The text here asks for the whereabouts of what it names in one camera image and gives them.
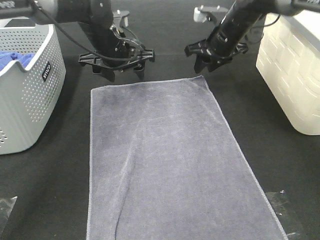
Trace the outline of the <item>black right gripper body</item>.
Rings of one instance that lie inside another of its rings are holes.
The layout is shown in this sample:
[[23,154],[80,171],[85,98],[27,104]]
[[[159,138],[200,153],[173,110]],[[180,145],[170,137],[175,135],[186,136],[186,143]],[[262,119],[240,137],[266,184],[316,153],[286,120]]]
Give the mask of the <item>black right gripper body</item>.
[[187,45],[184,52],[187,57],[196,55],[196,66],[222,66],[248,50],[247,43],[233,40],[215,27],[207,38]]

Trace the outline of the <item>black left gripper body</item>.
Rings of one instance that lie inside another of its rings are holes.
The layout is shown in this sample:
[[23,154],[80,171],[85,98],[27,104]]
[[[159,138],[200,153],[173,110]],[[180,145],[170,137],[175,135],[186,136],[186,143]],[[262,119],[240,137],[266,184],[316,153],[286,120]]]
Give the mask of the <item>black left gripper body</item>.
[[101,68],[125,71],[146,64],[146,61],[155,61],[153,49],[147,49],[138,39],[126,36],[115,24],[106,29],[93,23],[81,23],[80,27],[94,50],[80,55],[78,62],[82,66],[90,65],[94,73],[100,73]]

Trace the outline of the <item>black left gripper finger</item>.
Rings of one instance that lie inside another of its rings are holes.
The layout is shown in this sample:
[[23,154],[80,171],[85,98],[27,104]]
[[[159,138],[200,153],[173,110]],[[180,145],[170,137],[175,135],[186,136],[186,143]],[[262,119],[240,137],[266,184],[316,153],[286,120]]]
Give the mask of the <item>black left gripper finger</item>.
[[137,75],[139,80],[143,81],[145,77],[145,64],[139,63],[134,69],[133,72]]
[[112,83],[115,82],[115,73],[113,70],[101,68],[99,75]]

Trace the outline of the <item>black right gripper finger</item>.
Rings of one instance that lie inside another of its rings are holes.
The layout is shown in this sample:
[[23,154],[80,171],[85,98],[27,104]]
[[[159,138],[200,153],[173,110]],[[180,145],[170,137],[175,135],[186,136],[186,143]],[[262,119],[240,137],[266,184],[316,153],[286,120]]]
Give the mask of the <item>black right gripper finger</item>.
[[194,63],[194,72],[199,74],[202,70],[208,67],[209,58],[205,56],[197,56]]
[[208,64],[208,66],[207,66],[208,72],[211,73],[211,72],[215,71],[216,69],[222,67],[223,65],[231,63],[232,60],[233,60],[232,58],[214,60]]

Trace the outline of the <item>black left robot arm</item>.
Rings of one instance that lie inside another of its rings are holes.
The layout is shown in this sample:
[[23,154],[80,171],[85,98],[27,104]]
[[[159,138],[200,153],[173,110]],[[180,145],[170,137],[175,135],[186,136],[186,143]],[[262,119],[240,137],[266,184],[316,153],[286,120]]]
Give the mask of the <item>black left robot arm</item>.
[[[79,56],[81,66],[90,65],[92,72],[110,82],[115,72],[133,70],[144,79],[146,61],[154,62],[153,49],[146,49],[129,29],[129,11],[112,10],[109,0],[2,0],[1,19],[26,17],[38,25],[53,24],[71,42],[86,50]],[[62,27],[62,23],[78,23],[93,46],[88,49]]]

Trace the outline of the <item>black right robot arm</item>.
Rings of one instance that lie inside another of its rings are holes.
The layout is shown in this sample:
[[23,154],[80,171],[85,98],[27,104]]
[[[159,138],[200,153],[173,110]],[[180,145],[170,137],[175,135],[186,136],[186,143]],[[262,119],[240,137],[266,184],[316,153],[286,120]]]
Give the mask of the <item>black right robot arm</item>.
[[303,10],[319,12],[318,0],[236,0],[230,9],[219,6],[194,8],[196,23],[213,22],[209,36],[185,47],[187,57],[195,55],[194,71],[209,72],[230,63],[234,56],[248,51],[241,40],[257,21],[267,14],[295,16]]

